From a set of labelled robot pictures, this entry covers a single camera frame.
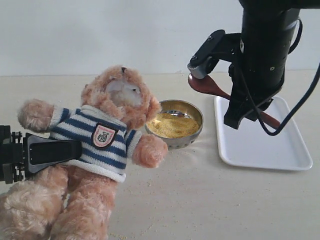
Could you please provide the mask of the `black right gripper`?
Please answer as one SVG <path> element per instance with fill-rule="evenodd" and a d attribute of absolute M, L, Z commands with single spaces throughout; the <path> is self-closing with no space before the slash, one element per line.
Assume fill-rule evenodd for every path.
<path fill-rule="evenodd" d="M 238 130 L 254 107 L 265 110 L 284 84 L 299 19 L 293 0 L 241 0 L 243 8 L 234 83 L 223 123 Z"/>

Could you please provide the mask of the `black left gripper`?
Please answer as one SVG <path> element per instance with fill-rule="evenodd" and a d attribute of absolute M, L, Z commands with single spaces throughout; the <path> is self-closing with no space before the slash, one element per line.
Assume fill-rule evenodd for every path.
<path fill-rule="evenodd" d="M 30 133 L 11 131 L 10 125 L 0 126 L 0 181 L 13 184 L 24 179 L 24 171 L 35 174 L 41 170 L 82 155 L 82 143 L 56 140 Z"/>

